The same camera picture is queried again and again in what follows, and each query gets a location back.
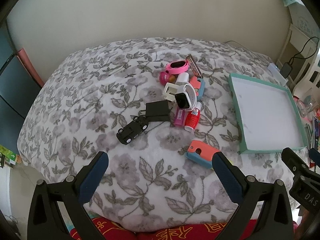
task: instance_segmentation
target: screw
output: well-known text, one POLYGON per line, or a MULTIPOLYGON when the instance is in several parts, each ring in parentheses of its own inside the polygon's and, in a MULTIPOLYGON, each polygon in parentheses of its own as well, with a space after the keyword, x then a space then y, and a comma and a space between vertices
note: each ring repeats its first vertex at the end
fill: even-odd
POLYGON ((43 180, 43 179, 38 179, 38 180, 37 180, 37 185, 40 186, 42 183, 44 183, 44 180, 43 180))
POLYGON ((249 176, 247 177, 247 180, 248 180, 249 182, 254 182, 254 181, 256 180, 256 178, 255 178, 254 176, 252 176, 252 175, 249 175, 249 176))
POLYGON ((282 180, 280 180, 280 179, 277 179, 277 184, 279 185, 279 186, 283 186, 283 181, 282 180))
POLYGON ((66 177, 66 182, 73 182, 74 178, 75 178, 74 176, 70 175, 66 177))

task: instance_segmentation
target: floor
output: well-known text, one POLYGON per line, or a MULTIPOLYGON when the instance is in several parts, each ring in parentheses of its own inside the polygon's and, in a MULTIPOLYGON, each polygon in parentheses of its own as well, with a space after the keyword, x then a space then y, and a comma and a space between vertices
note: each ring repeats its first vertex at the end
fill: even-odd
MULTIPOLYGON (((10 203, 11 213, 18 221, 21 239, 27 240, 27 224, 29 208, 38 179, 44 179, 36 169, 17 164, 10 173, 10 203)), ((65 206, 59 205, 65 221, 70 220, 65 206)))

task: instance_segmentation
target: cabinet door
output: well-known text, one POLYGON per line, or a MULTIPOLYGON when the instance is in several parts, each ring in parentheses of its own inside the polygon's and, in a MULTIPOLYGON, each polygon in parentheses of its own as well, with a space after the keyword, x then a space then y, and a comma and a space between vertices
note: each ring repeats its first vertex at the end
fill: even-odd
POLYGON ((0 68, 13 53, 5 36, 4 27, 0 28, 0 68))
POLYGON ((25 118, 39 92, 40 87, 14 57, 0 75, 0 95, 25 118))
POLYGON ((0 98, 0 144, 18 153, 17 141, 24 119, 0 98))

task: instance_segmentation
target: red cloth with gold characters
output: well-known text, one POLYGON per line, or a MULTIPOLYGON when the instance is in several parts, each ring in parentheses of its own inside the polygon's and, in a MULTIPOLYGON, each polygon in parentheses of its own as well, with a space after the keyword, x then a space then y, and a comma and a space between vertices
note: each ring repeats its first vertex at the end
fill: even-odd
MULTIPOLYGON (((174 228, 161 229, 155 233, 133 233, 124 229, 121 225, 104 217, 92 219, 92 222, 108 240, 214 240, 226 226, 226 223, 211 223, 199 225, 185 225, 174 228)), ((256 220, 250 220, 240 239, 249 237, 254 229, 256 220)), ((72 229, 70 235, 81 240, 76 229, 72 229)))

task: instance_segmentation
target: floral blanket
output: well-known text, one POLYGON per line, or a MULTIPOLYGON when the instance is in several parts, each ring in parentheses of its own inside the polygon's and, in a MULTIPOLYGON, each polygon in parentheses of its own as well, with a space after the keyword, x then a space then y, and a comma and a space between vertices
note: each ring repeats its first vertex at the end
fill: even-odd
MULTIPOLYGON (((238 129, 227 78, 240 73, 276 82, 267 70, 271 59, 213 41, 147 38, 112 42, 69 55, 36 98, 19 135, 25 162, 49 182, 76 175, 98 151, 109 167, 85 205, 124 228, 156 231, 204 222, 226 221, 237 208, 213 170, 186 159, 193 139, 220 149, 245 175, 259 181, 292 174, 280 154, 239 154, 238 129), (145 103, 162 100, 159 72, 171 61, 192 54, 206 87, 195 133, 170 122, 151 122, 127 146, 117 130, 132 121, 145 103)), ((307 151, 298 155, 307 161, 307 151)), ((297 203, 291 198, 293 208, 297 203)), ((262 205, 256 208, 255 218, 262 205)))

